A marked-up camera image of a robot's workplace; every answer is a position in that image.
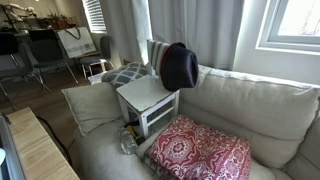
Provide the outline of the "white tote bag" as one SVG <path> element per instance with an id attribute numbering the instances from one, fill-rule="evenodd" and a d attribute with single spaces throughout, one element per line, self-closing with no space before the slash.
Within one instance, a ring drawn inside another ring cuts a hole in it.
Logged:
<path id="1" fill-rule="evenodd" d="M 57 32 L 69 58 L 79 57 L 96 50 L 86 27 L 74 27 Z"/>

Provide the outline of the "aluminium frame rail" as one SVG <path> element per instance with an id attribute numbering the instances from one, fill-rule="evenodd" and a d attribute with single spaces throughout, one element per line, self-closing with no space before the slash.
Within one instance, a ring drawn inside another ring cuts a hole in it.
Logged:
<path id="1" fill-rule="evenodd" d="M 9 126 L 10 120 L 0 114 L 0 180 L 26 180 Z"/>

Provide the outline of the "small white wooden chair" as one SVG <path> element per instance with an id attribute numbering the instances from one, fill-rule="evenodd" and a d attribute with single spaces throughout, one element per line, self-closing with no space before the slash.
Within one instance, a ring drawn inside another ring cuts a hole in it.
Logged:
<path id="1" fill-rule="evenodd" d="M 130 120 L 128 109 L 131 109 L 145 138 L 149 136 L 149 127 L 166 114 L 178 115 L 180 91 L 166 90 L 160 78 L 161 58 L 168 47 L 167 43 L 148 39 L 149 74 L 116 89 L 124 120 Z"/>

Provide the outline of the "white curtain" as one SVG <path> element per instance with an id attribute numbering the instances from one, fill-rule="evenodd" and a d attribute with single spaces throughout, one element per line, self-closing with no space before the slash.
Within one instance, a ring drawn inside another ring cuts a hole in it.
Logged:
<path id="1" fill-rule="evenodd" d="M 245 0 L 99 0 L 124 60 L 148 62 L 147 41 L 182 42 L 201 65 L 231 70 Z"/>

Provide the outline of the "grey office chair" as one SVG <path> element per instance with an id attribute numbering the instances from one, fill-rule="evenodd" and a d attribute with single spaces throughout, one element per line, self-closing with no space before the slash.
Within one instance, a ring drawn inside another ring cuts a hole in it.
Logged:
<path id="1" fill-rule="evenodd" d="M 106 63 L 109 63 L 111 66 L 113 66 L 113 63 L 111 62 L 110 37 L 107 35 L 104 35 L 100 38 L 99 52 L 82 55 L 80 57 L 80 64 L 82 67 L 84 78 L 87 78 L 87 70 L 89 70 L 90 74 L 93 74 L 92 72 L 93 65 L 100 65 L 102 71 L 105 72 Z"/>

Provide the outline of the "beige sofa back cushion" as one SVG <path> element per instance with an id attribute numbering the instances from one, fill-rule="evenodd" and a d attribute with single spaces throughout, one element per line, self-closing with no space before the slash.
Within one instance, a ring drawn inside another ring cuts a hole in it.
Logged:
<path id="1" fill-rule="evenodd" d="M 180 91 L 179 112 L 247 139 L 253 158 L 281 168 L 318 119 L 319 98 L 314 84 L 200 66 L 197 85 Z"/>

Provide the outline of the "yellow black tool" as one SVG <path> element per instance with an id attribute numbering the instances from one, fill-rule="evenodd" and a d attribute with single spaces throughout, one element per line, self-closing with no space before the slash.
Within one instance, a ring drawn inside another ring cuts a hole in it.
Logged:
<path id="1" fill-rule="evenodd" d="M 144 137 L 141 137 L 135 130 L 134 126 L 139 126 L 138 121 L 130 121 L 127 124 L 124 125 L 124 127 L 130 132 L 130 134 L 133 136 L 135 139 L 136 143 L 138 145 L 142 144 L 145 141 Z"/>

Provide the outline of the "red patterned folded blanket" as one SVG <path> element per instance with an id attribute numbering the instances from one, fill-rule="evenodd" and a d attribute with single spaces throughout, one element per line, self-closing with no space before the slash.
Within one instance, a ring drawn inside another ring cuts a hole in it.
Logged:
<path id="1" fill-rule="evenodd" d="M 248 180 L 247 140 L 179 115 L 148 151 L 149 158 L 177 180 Z"/>

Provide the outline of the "beige sofa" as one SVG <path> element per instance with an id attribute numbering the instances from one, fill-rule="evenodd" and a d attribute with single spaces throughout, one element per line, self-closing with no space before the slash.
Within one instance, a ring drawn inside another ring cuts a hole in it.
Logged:
<path id="1" fill-rule="evenodd" d="M 74 137 L 87 180 L 161 180 L 145 156 L 159 125 L 134 155 L 121 150 L 121 118 L 115 89 L 99 83 L 66 89 L 76 120 L 93 128 Z M 199 67 L 198 84 L 180 91 L 179 112 L 194 121 L 242 137 L 251 145 L 250 180 L 320 180 L 320 87 L 296 81 Z"/>

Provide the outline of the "light wooden table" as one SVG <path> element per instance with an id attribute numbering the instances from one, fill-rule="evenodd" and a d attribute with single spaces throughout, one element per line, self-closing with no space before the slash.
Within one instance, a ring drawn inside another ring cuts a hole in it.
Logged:
<path id="1" fill-rule="evenodd" d="M 80 180 L 29 107 L 8 119 L 27 180 Z"/>

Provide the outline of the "dark navy hat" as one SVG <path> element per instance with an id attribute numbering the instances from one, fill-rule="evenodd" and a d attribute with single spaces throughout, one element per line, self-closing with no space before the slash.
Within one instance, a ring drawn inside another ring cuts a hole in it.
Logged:
<path id="1" fill-rule="evenodd" d="M 194 88 L 198 80 L 196 54 L 181 42 L 171 44 L 161 60 L 160 76 L 169 91 Z"/>

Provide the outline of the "black folding chair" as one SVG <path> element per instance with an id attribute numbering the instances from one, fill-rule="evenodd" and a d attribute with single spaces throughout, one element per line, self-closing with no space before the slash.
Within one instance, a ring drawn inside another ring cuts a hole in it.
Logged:
<path id="1" fill-rule="evenodd" d="M 64 59 L 57 35 L 53 29 L 30 30 L 29 36 L 32 40 L 30 50 L 37 60 L 34 67 L 38 69 L 39 78 L 43 83 L 45 83 L 45 78 L 42 69 L 58 66 L 59 64 L 65 64 L 74 81 L 78 82 L 67 61 Z"/>

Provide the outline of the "white window frame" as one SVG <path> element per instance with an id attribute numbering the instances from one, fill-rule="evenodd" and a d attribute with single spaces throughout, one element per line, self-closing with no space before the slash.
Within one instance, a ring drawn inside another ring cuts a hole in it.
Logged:
<path id="1" fill-rule="evenodd" d="M 320 0 L 267 0 L 256 47 L 320 52 Z"/>

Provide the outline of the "potted plant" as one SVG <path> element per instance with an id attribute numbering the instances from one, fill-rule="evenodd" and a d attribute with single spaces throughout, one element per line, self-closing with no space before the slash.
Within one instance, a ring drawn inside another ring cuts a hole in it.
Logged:
<path id="1" fill-rule="evenodd" d="M 76 22 L 65 15 L 58 15 L 51 13 L 48 16 L 49 25 L 55 30 L 63 30 L 76 26 Z"/>

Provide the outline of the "grey white lattice pillow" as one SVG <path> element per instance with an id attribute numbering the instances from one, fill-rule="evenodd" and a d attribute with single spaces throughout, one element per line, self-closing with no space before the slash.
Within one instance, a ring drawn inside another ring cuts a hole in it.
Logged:
<path id="1" fill-rule="evenodd" d="M 147 74 L 145 65 L 139 62 L 132 62 L 121 66 L 117 70 L 111 70 L 105 73 L 101 81 L 109 82 L 113 87 L 121 87 L 131 81 L 139 79 Z"/>

